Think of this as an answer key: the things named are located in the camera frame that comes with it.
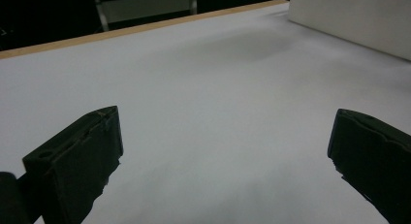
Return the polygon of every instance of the table surface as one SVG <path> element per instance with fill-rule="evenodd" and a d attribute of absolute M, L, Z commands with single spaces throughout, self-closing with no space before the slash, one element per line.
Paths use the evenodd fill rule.
<path fill-rule="evenodd" d="M 91 223 L 387 223 L 327 147 L 339 108 L 411 133 L 411 63 L 288 4 L 0 60 L 0 168 L 118 105 L 125 154 Z"/>

